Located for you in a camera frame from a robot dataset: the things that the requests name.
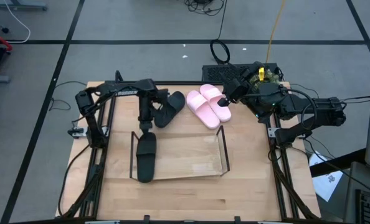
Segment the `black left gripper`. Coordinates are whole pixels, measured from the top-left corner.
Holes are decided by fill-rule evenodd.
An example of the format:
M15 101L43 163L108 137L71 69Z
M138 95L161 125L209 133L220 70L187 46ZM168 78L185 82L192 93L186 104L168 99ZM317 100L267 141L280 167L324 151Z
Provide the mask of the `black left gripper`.
M149 133L150 129L153 128L152 120L154 119L154 106L150 105L141 105L139 108L139 117L138 121L140 122L140 129L143 134Z

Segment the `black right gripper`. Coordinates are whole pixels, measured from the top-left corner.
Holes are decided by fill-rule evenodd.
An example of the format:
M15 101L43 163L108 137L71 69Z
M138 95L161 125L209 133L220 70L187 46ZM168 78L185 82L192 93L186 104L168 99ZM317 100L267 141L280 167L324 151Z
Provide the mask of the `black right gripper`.
M225 98L221 98L217 104L220 107L229 106L231 103L237 103L244 95L248 93L249 83L239 79L226 80L224 82L223 94Z

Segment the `pink slide sandal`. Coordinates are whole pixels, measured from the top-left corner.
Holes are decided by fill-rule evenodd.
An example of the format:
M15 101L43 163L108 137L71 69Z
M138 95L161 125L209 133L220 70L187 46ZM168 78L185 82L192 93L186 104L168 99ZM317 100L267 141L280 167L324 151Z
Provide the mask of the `pink slide sandal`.
M231 119L232 114L228 106L219 106L218 102L223 97L222 92L211 84L204 84L200 86L200 94L207 100L209 106L215 115L222 122L227 122Z
M187 94L186 103L207 128L216 129L220 125L219 118L209 106L208 101L198 91L190 91Z

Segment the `black slide sandal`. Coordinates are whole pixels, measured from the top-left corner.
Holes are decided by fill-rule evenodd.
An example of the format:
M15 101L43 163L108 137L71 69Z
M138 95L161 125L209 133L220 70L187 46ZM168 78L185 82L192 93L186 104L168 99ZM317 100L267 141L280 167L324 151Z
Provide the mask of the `black slide sandal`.
M137 179L139 182L148 183L153 180L156 151L156 135L154 133L144 133L138 141L136 150Z
M154 111L154 124L158 128L166 127L184 108L185 97L180 91L175 91L167 102Z

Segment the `black computer case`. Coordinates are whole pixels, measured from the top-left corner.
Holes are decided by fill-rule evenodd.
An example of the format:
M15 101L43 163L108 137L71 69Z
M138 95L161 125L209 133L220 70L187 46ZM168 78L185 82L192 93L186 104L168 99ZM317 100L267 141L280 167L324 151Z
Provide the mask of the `black computer case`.
M245 70L245 75L249 75L249 80L256 80L258 76L259 67L265 67L264 70L277 72L279 67L276 63L244 63L244 64L225 64L225 65L204 65L202 67L202 81L204 82L226 82L233 79L241 79L244 77L242 72Z

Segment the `green potted plant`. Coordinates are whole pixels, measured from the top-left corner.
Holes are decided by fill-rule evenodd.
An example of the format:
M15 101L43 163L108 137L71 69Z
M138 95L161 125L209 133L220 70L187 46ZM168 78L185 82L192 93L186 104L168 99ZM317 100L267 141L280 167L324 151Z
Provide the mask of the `green potted plant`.
M249 80L249 83L252 86L253 91L256 91L257 88L263 83L276 83L278 84L282 80L282 76L278 73L272 72L270 69L265 69L265 78L264 81L259 81L259 69L257 69L256 74L252 75Z

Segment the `black desk edge bar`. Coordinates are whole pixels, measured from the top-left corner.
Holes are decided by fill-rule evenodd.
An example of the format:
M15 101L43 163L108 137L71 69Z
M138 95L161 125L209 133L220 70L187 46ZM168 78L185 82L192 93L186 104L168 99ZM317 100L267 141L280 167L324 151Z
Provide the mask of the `black desk edge bar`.
M366 148L324 161L321 164L313 165L312 167L310 167L311 176L318 177L321 175L329 174L330 172L349 169L352 162L359 162L365 165L365 156Z

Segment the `white paper sheet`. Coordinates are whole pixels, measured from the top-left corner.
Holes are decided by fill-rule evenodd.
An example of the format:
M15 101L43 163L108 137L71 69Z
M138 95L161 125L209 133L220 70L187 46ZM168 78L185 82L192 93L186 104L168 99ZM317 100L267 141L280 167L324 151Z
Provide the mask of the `white paper sheet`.
M318 153L312 154L309 157L309 165L312 167L313 165L321 164L328 159ZM318 177L313 178L313 185L315 188L315 192L318 196L320 196L324 201L328 202L337 187L340 179L342 178L343 173L341 171L330 172L329 174L321 175Z

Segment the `grey desk foot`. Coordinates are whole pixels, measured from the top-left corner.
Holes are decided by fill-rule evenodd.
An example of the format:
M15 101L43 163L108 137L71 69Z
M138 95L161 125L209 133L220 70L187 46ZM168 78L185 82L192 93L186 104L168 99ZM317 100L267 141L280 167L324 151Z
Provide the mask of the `grey desk foot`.
M46 3L36 0L0 0L0 8L48 10Z

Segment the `wooden shelf with black frame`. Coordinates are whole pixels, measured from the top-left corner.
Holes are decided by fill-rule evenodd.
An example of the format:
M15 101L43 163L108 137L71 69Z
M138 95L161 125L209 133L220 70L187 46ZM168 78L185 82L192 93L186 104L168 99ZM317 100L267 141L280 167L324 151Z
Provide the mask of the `wooden shelf with black frame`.
M155 135L157 151L153 180L220 177L230 171L223 126L207 134ZM137 181L136 150L141 136L134 131L131 133L128 176Z

